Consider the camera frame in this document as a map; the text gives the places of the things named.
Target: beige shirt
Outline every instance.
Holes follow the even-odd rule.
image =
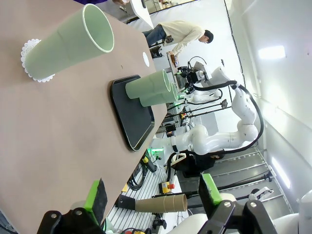
[[[185,21],[172,21],[160,23],[167,36],[172,36],[174,39],[171,43],[165,43],[165,46],[177,44],[172,52],[178,56],[181,51],[190,42],[199,39],[205,34],[205,30],[196,24]]]

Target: green light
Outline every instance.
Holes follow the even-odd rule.
[[[161,152],[164,151],[164,149],[152,149],[152,152]]]

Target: black tray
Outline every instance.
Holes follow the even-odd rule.
[[[126,83],[138,79],[140,76],[131,76],[113,81],[111,98],[129,147],[138,151],[149,133],[155,126],[152,108],[143,107],[138,98],[130,99],[126,94]]]

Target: red button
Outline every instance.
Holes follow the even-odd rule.
[[[175,188],[175,184],[169,184],[168,185],[168,189],[174,189]]]

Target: brown table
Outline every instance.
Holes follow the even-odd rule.
[[[32,81],[20,61],[29,39],[42,39],[82,7],[72,0],[0,1],[0,209],[21,234],[35,234],[44,213],[68,212],[103,178],[105,215],[166,114],[139,152],[128,150],[110,103],[117,78],[155,71],[142,33],[109,17],[113,52]],[[142,53],[149,56],[150,67]]]

